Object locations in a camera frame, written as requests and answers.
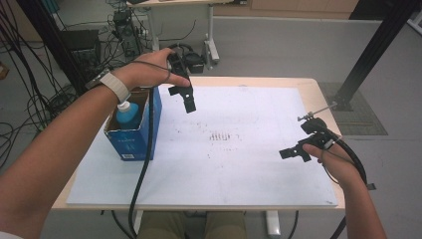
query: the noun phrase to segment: cardboard box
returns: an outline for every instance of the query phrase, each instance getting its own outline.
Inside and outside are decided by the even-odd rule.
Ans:
[[[149,129],[149,89],[135,89],[128,99],[131,103],[139,105],[142,121],[137,129],[120,129],[115,114],[117,108],[111,113],[105,124],[105,135],[115,148],[120,158],[125,161],[146,160]],[[158,88],[154,89],[154,130],[152,139],[151,159],[154,156],[155,142],[158,134],[161,116],[161,97]]]

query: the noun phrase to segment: table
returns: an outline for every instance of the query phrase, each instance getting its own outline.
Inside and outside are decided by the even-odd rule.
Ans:
[[[201,19],[208,20],[208,34],[204,41],[203,54],[206,56],[208,69],[220,61],[213,38],[213,4],[229,3],[233,0],[148,0],[138,4],[130,4],[131,8],[143,8],[148,17],[149,31],[152,38],[152,50],[159,50],[156,34],[157,23],[163,19]]]
[[[320,89],[317,85],[317,82],[312,79],[287,79],[287,78],[226,78],[226,77],[192,77],[191,78],[192,85],[194,86],[214,86],[214,87],[237,87],[237,86],[248,86],[248,87],[272,87],[272,88],[294,88],[298,89],[302,101],[306,107],[306,111],[317,111],[326,107],[326,102],[323,98],[323,95],[320,92]],[[318,117],[322,118],[328,127],[336,133],[339,133],[338,127],[335,124],[335,121],[332,117],[330,111],[324,111],[318,114]],[[59,196],[58,200],[54,204],[53,208],[56,209],[126,209],[127,205],[76,205],[76,204],[68,204],[67,198],[70,194],[71,188],[73,186],[74,180],[76,175],[71,178],[68,182],[67,186],[64,188],[62,194]],[[344,200],[341,189],[337,185],[333,185],[335,197],[337,199],[337,205],[335,207],[330,207],[332,209],[343,209],[344,208]],[[192,207],[189,205],[185,205],[183,207],[155,207],[151,205],[139,205],[136,208],[138,209],[160,209],[160,210],[170,210],[170,209],[218,209],[219,207],[213,207],[212,205],[203,206],[202,208]],[[225,207],[224,209],[244,209],[242,207],[233,207],[228,208]],[[269,207],[248,207],[248,210],[281,210],[281,209],[294,209],[292,207],[284,207],[283,205],[279,206],[269,206]]]

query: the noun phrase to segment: paper sheet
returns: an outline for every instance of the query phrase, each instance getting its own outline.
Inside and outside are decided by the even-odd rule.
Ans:
[[[297,89],[196,87],[197,111],[160,87],[155,157],[137,204],[156,206],[332,207],[329,178],[315,160],[281,159],[307,137]],[[143,162],[121,161],[99,131],[81,163],[70,204],[130,203]]]

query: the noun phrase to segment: black metal frame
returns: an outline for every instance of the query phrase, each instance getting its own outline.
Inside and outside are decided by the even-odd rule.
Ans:
[[[84,74],[60,36],[60,29],[42,0],[16,0],[79,95],[87,91]]]
[[[397,1],[387,14],[336,95],[329,98],[330,105],[337,103],[334,107],[336,111],[352,111],[350,100],[353,95],[406,24],[418,2],[419,0]]]

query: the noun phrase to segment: person's right hand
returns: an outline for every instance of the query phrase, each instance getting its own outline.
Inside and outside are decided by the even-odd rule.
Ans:
[[[156,87],[164,83],[189,87],[190,82],[187,79],[174,74],[168,75],[168,71],[165,70],[167,68],[167,57],[172,53],[174,53],[173,50],[164,48],[157,52],[142,54],[132,63],[114,70],[112,74],[119,78],[128,90],[135,87]]]
[[[341,187],[360,179],[359,172],[354,167],[352,160],[338,144],[334,144],[328,150],[304,144],[303,149],[310,155],[317,157],[318,162],[322,163],[329,174],[338,180]]]

